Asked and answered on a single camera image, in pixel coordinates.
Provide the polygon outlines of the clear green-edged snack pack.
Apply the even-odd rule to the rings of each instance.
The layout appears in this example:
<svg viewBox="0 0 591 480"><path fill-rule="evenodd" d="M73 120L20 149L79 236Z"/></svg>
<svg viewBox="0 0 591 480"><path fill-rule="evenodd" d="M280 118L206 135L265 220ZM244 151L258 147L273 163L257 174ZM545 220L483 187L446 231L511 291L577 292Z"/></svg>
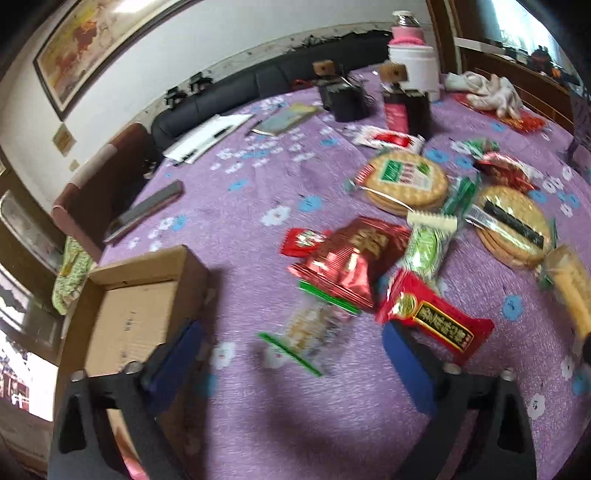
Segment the clear green-edged snack pack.
<svg viewBox="0 0 591 480"><path fill-rule="evenodd" d="M257 336L315 377L332 375L362 311L304 280L298 288L304 293L303 300L283 331L260 332Z"/></svg>

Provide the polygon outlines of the dark red small snack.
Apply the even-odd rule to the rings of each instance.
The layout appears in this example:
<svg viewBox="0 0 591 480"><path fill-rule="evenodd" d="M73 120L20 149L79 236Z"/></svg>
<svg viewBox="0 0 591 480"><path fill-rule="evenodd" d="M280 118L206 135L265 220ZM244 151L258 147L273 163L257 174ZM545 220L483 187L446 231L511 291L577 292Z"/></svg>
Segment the dark red small snack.
<svg viewBox="0 0 591 480"><path fill-rule="evenodd" d="M491 151L476 159L474 166L493 183L515 189L523 194L534 191L529 167L499 152Z"/></svg>

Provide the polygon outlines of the white plastic jar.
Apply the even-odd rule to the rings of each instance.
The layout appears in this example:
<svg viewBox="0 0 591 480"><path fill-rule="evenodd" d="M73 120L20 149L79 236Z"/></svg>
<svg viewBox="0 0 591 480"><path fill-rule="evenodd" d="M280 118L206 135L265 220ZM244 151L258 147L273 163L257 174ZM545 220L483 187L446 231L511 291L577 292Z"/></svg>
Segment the white plastic jar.
<svg viewBox="0 0 591 480"><path fill-rule="evenodd" d="M406 66L408 80L405 90L427 93L431 102L440 100L440 68L436 50L429 45L391 44L390 61Z"/></svg>

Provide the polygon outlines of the framed wall painting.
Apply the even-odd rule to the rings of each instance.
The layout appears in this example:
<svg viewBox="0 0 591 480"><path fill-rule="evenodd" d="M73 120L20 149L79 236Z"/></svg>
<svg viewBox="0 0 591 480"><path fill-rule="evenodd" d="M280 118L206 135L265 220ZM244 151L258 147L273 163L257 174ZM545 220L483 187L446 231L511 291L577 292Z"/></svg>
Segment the framed wall painting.
<svg viewBox="0 0 591 480"><path fill-rule="evenodd" d="M58 118L67 118L118 55L190 4L158 0L74 2L33 62Z"/></svg>

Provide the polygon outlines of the black cup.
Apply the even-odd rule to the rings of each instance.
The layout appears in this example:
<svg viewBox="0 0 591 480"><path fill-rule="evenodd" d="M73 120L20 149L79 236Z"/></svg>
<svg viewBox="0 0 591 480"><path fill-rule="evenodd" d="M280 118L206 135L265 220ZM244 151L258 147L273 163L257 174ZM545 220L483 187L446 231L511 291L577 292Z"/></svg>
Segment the black cup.
<svg viewBox="0 0 591 480"><path fill-rule="evenodd" d="M367 118L370 114L362 87L337 85L328 89L329 108L335 121L349 123Z"/></svg>

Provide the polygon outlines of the black pen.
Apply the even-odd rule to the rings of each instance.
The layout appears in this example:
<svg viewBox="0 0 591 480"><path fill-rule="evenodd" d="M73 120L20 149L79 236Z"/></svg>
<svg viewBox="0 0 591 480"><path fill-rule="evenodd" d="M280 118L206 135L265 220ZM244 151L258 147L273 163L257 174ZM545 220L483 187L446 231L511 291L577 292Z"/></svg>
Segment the black pen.
<svg viewBox="0 0 591 480"><path fill-rule="evenodd" d="M225 127L225 128L223 128L223 129L219 130L218 132L216 132L216 133L214 134L214 136L212 136L212 138L214 138L214 139L221 138L221 137L223 137L225 134L228 134L232 128L233 128L232 126Z"/></svg>

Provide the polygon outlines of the red cake snack pack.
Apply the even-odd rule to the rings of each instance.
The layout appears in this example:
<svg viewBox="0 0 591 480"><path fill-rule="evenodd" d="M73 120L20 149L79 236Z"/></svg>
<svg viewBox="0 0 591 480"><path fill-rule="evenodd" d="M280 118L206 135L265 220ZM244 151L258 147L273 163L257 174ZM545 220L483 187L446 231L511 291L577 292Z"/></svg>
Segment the red cake snack pack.
<svg viewBox="0 0 591 480"><path fill-rule="evenodd" d="M391 279L376 320L383 326L395 321L419 329L446 347L460 366L467 363L495 329L491 319L467 315L406 269Z"/></svg>

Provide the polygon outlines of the red white sachet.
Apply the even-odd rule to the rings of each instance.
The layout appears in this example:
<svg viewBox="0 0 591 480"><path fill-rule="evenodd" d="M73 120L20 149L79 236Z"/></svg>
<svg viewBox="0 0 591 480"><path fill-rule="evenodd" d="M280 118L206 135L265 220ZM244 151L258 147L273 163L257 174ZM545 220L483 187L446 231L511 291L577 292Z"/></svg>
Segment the red white sachet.
<svg viewBox="0 0 591 480"><path fill-rule="evenodd" d="M403 150L413 154L420 154L425 139L422 136L416 137L398 131L364 125L353 137L353 144L376 150Z"/></svg>

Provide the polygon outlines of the round cracker pack green label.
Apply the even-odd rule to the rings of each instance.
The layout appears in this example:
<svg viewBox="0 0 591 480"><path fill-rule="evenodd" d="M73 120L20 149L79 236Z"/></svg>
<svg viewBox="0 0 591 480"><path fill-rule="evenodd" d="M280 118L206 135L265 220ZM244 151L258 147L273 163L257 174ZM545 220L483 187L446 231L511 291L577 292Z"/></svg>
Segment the round cracker pack green label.
<svg viewBox="0 0 591 480"><path fill-rule="evenodd" d="M353 177L353 186L377 208L399 217L438 210L449 191L448 177L438 164L403 150L374 157Z"/></svg>

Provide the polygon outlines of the dark red foil snack bag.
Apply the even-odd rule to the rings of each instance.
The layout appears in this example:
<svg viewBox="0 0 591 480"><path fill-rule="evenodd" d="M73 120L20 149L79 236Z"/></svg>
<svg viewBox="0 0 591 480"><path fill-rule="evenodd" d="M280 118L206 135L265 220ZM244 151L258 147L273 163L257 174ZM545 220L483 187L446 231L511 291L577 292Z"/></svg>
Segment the dark red foil snack bag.
<svg viewBox="0 0 591 480"><path fill-rule="evenodd" d="M288 269L332 297L373 311L373 286L404 256L410 236L406 226L359 216Z"/></svg>

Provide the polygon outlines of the pink thermos bottle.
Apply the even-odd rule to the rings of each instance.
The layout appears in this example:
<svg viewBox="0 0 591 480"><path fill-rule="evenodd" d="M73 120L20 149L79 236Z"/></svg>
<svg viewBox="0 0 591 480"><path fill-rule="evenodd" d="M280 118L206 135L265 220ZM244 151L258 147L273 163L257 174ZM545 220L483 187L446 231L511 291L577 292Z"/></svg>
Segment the pink thermos bottle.
<svg viewBox="0 0 591 480"><path fill-rule="evenodd" d="M420 22L414 13L408 10L393 12L393 38L391 45L425 45L425 36Z"/></svg>

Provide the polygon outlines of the black sofa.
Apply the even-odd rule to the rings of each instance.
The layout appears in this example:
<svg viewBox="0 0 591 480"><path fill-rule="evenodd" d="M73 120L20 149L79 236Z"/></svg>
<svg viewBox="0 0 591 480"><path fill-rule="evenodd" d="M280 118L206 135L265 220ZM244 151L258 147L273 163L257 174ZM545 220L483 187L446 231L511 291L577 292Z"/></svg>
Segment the black sofa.
<svg viewBox="0 0 591 480"><path fill-rule="evenodd" d="M189 95L155 117L151 125L155 146L164 151L216 114L301 89L304 82L317 78L312 67L315 62L332 60L346 72L379 64L388 57L389 42L390 35L385 30L310 39L290 52L215 80L203 91Z"/></svg>

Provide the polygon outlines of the white gloves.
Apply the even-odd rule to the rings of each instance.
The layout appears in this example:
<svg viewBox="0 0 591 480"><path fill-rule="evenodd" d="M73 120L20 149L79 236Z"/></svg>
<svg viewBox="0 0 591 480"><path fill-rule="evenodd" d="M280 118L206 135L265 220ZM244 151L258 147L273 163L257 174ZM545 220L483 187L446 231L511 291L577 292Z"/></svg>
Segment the white gloves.
<svg viewBox="0 0 591 480"><path fill-rule="evenodd" d="M521 119L522 100L507 77L490 78L475 72L449 73L444 81L448 92L466 94L468 105L481 112L494 112L499 119Z"/></svg>

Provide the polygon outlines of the round cracker pack black label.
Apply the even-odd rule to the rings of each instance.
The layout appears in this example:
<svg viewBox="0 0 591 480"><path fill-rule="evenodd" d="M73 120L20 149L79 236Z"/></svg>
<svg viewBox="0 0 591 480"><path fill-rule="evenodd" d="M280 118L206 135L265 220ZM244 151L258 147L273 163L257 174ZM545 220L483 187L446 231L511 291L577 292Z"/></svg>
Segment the round cracker pack black label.
<svg viewBox="0 0 591 480"><path fill-rule="evenodd" d="M476 227L485 248L501 263L516 269L537 267L553 247L553 232L543 212L513 188L482 188L465 220Z"/></svg>

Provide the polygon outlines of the white paper sheets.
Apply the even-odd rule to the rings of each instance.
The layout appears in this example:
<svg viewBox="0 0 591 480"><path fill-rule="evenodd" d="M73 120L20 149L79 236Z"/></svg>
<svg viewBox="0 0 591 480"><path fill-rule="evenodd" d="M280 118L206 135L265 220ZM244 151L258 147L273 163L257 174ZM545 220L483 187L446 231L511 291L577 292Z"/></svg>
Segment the white paper sheets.
<svg viewBox="0 0 591 480"><path fill-rule="evenodd" d="M193 164L205 152L250 119L252 114L215 115L182 136L163 152L163 156L173 165ZM228 126L233 127L228 134L218 139L212 138L216 132Z"/></svg>

